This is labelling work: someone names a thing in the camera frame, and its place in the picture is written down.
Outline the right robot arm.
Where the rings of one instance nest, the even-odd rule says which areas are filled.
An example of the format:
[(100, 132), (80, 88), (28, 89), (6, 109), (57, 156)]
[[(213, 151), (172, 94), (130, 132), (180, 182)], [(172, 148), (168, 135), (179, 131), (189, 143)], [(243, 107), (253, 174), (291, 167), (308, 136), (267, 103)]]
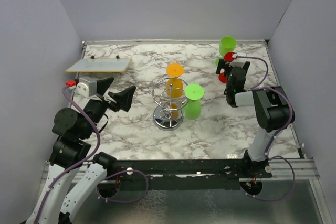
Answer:
[(279, 133), (295, 120), (295, 112), (281, 86), (245, 89), (250, 62), (233, 65), (232, 60), (220, 59), (216, 74), (226, 84), (224, 96), (233, 108), (253, 107), (258, 122), (257, 134), (251, 146), (244, 152), (241, 171), (246, 177), (254, 177), (267, 165), (268, 153)]

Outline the green wine glass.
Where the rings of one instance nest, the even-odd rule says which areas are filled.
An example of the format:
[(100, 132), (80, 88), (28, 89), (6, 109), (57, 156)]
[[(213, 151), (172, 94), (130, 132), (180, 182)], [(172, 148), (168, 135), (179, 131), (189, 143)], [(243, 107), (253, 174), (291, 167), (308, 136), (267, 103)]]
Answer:
[(219, 44), (219, 54), (220, 58), (215, 60), (215, 65), (217, 66), (220, 59), (223, 59), (228, 52), (233, 52), (236, 47), (237, 41), (235, 38), (226, 36), (220, 40)]
[(189, 120), (196, 120), (201, 114), (200, 99), (204, 95), (204, 89), (199, 84), (189, 84), (184, 90), (187, 97), (187, 105), (183, 108), (183, 115)]

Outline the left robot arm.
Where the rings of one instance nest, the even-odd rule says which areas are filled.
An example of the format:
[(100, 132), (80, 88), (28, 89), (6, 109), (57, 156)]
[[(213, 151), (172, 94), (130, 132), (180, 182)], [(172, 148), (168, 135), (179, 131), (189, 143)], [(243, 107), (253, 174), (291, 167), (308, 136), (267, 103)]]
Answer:
[(79, 78), (66, 82), (64, 97), (72, 104), (54, 118), (52, 132), (58, 138), (49, 158), (48, 174), (40, 198), (26, 223), (72, 223), (78, 210), (93, 189), (103, 179), (110, 179), (117, 170), (116, 158), (91, 150), (86, 143), (92, 133), (101, 143), (98, 123), (106, 110), (128, 112), (131, 109), (135, 86), (108, 95), (104, 94), (114, 78), (96, 80)]

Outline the red wine glass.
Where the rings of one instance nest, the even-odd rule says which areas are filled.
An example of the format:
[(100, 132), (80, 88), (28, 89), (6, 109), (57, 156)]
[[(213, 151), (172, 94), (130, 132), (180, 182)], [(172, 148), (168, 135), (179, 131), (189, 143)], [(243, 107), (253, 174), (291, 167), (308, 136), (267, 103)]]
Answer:
[(229, 64), (237, 58), (237, 53), (235, 52), (228, 52), (225, 56), (224, 56), (224, 60), (226, 61), (226, 65), (225, 65), (225, 69), (221, 70), (221, 73), (218, 75), (218, 79), (220, 82), (222, 83), (226, 83), (227, 82), (227, 78), (230, 74), (230, 71), (232, 69), (232, 67), (229, 66)]

